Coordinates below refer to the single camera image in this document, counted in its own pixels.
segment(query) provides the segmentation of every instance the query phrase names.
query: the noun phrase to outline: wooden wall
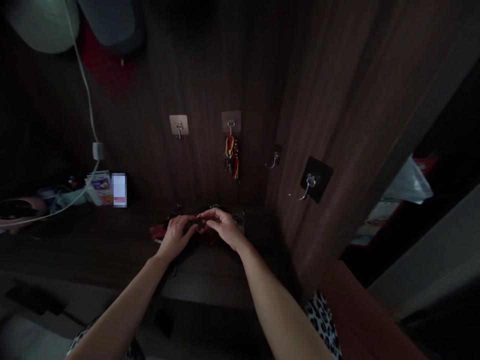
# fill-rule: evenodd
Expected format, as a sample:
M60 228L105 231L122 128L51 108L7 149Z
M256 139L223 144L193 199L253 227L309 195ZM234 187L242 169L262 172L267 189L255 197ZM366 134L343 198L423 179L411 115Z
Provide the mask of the wooden wall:
M101 169L130 175L142 200L261 206L296 17L277 1L145 1L145 48L133 84L112 93L87 74ZM92 169L86 91L72 51L29 48L10 29L4 54L45 119ZM222 111L242 111L240 179L224 171ZM178 141L169 115L188 116Z
M436 101L416 115L474 8L346 0L302 9L276 137L282 165L270 174L266 205L307 297L446 104L443 93L469 71L468 61L451 66L457 84L435 84ZM309 156L334 169L320 204L294 201Z

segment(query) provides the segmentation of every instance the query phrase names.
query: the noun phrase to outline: colorful lanyard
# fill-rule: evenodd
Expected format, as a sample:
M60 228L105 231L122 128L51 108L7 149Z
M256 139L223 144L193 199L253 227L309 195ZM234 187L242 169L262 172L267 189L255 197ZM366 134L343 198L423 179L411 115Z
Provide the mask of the colorful lanyard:
M233 180L239 179L239 142L232 135L225 137L225 170L230 171Z

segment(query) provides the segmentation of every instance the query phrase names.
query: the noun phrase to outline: white cable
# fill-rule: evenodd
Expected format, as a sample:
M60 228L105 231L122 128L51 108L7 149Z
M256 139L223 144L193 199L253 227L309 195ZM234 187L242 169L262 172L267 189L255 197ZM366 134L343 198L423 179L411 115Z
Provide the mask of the white cable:
M85 77L85 72L84 72L84 67L82 65L82 59L80 58L80 54L79 54L79 49L77 48L77 43L75 42L75 35L74 35L74 29L72 27L72 20L70 19L70 13L69 13L69 8L67 6L67 0L64 1L65 3L65 11L66 11L66 17L67 17L67 20L68 20L68 26L70 27L70 34L71 34L71 39L73 41L73 47L75 48L75 54L76 54L76 59L78 60L78 66L80 67L80 73L81 73L81 77L83 78L83 83L85 84L85 89L86 89L86 94L88 96L88 109L89 109L89 112L90 112L90 125L91 125L91 130L93 132L93 137L95 138L95 141L98 143L99 142L99 139L97 138L97 133L95 132L95 126L94 126L94 111L92 109L92 99L90 98L90 89L89 89L89 84L87 83L87 78ZM87 191L87 189L89 188L90 184L92 183L92 179L94 178L94 175L95 173L97 172L97 169L99 167L99 164L100 164L100 160L97 160L96 164L95 164L95 167L93 168L93 171L91 172L91 177L90 179L88 179L87 183L85 184L85 187L83 188L83 191L75 198L75 200L73 200L71 203L69 203L66 207L64 207L63 209L55 212L55 213L52 213L52 214L49 214L49 215L45 215L45 216L42 216L42 217L36 217L36 218L33 218L33 219L30 219L30 220L24 220L24 221L19 221L19 222L14 222L14 223L9 223L9 224L5 224L5 225L0 225L0 228L3 228L3 227L11 227L11 226L15 226L15 225L20 225L20 224L26 224L26 223L31 223L31 222L34 222L34 221L38 221L38 220L41 220L41 219L46 219L46 218L49 218L53 215L57 215L59 213L61 213L62 211L65 211L67 210L69 207L71 207L78 199L80 199L83 194L85 194L85 192Z
M74 28L72 27L72 19L70 19L67 0L65 0L65 12L66 12L66 18L68 20L68 26L70 27L70 35L73 41L73 48L75 49L76 58L78 60L78 66L80 67L81 77L83 78L83 83L85 84L85 89L86 89L86 95L88 97L88 108L90 109L90 124L91 124L91 129L93 131L93 137L95 138L95 141L98 143L99 139L97 137L97 133L95 132L94 111L92 108L92 98L90 97L90 88L89 88L89 84L87 83L87 78L85 77L84 66L82 65L82 60L80 59L79 49L77 47L77 43L75 42Z
M50 214L50 215L45 215L45 216L42 216L42 217L36 217L34 219L30 219L30 220L24 220L24 221L19 221L19 222L14 222L14 223L9 223L9 224L5 224L5 225L0 225L0 228L3 228L3 227L11 227L11 226L15 226L15 225L20 225L20 224L26 224L26 223L31 223L31 222L34 222L34 221L37 221L37 220L40 220L40 219L46 219L46 218L49 218L53 215L57 215L59 213L61 213L62 211L65 211L67 210L69 207L71 207L78 199L80 199L80 197L85 194L85 192L87 191L87 189L89 188L90 184L92 183L92 179L94 178L94 174L95 172L97 171L97 168L99 167L99 164L100 164L100 161L97 161L96 164L95 164L95 167L93 168L93 172L91 173L91 178L88 179L88 182L85 184L85 187L83 188L83 191L80 193L80 195L78 195L75 200L73 200L71 203L69 203L67 206L65 206L63 209L53 213L53 214Z

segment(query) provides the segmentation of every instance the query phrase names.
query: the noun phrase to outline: leopard print clothing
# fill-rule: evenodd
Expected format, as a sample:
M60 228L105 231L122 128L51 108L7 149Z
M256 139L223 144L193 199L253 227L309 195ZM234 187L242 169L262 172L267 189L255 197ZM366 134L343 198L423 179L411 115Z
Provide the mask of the leopard print clothing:
M90 323L88 323L82 331L78 333L76 338L73 339L73 342L70 345L70 349L68 349L68 352L66 353L67 356L70 354L70 352L73 350L73 348L82 340L82 338L89 332L89 330L92 328L92 326L95 324L95 322L99 319L99 317L94 318ZM142 353L142 350L140 349L139 344L135 339L131 342L130 346L126 350L125 355L123 356L122 360L145 360L145 356Z
M342 350L340 350L339 336L334 324L334 317L330 311L329 304L324 295L319 291L308 300L305 306L305 313L308 316L315 330L320 334L326 347L330 350L333 358L342 360Z

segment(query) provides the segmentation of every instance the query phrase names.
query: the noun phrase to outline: desk surface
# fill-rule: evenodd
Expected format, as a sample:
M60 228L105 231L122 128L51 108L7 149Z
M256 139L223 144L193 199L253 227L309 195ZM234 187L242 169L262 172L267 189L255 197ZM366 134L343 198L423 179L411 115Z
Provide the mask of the desk surface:
M186 206L179 213L196 214L198 209ZM158 250L149 229L164 221L170 210L140 205L74 207L17 235L0 235L0 272L123 289ZM274 217L259 208L231 211L245 212L247 238L280 281L295 287L291 259ZM45 231L48 227L54 231ZM177 269L170 266L158 290L170 299L253 307L242 262L216 233L195 234Z

